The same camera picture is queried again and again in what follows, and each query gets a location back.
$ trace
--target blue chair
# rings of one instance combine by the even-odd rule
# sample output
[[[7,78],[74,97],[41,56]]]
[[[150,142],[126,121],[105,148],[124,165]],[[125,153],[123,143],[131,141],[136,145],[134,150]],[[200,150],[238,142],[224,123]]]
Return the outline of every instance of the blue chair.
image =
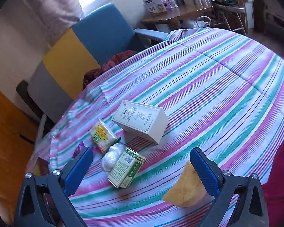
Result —
[[[91,12],[70,28],[43,57],[29,82],[16,90],[48,130],[60,119],[82,90],[83,77],[117,53],[145,49],[139,37],[162,42],[167,33],[133,30],[112,3]]]

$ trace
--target wooden desk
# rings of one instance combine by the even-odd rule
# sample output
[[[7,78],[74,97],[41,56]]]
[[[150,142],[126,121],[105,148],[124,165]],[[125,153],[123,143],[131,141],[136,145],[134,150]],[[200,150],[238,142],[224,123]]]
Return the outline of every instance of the wooden desk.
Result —
[[[177,30],[180,29],[177,21],[189,18],[190,16],[210,12],[212,9],[213,7],[195,10],[195,8],[189,6],[180,6],[158,15],[150,14],[142,19],[141,23],[148,29],[153,29],[151,28],[151,25],[154,24],[168,24],[171,30]]]

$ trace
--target barcode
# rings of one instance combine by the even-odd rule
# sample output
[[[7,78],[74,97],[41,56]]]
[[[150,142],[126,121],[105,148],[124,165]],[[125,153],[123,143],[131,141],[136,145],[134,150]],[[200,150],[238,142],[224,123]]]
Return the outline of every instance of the barcode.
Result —
[[[127,163],[131,164],[133,159],[129,156],[126,156],[125,159],[124,159]]]

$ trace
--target red fabric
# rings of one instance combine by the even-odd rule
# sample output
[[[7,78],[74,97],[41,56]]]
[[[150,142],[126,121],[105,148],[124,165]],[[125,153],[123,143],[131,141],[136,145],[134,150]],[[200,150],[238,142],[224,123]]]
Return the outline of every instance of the red fabric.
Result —
[[[263,186],[269,227],[278,227],[284,220],[284,141],[273,159],[267,183]]]
[[[137,54],[137,51],[134,50],[128,50],[122,53],[118,53],[111,57],[106,63],[104,63],[101,68],[90,70],[89,72],[87,72],[83,78],[83,89],[85,89],[87,85],[91,83],[91,81],[98,78],[104,72],[107,72],[109,69],[127,60],[135,54]]]

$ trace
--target striped tablecloth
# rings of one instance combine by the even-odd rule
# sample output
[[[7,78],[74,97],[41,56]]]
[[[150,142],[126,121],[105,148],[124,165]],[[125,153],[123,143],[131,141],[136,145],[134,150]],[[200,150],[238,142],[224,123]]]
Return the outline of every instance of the striped tablecloth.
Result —
[[[111,121],[122,100],[163,107],[170,123],[159,145]],[[83,91],[43,139],[37,156],[63,168],[103,118],[128,147],[146,157],[127,189],[116,189],[96,157],[70,200],[88,226],[195,226],[212,198],[178,208],[162,200],[198,146],[234,175],[265,183],[284,139],[284,60],[258,42],[214,28],[178,30],[109,70]],[[226,226],[233,198],[220,226]]]

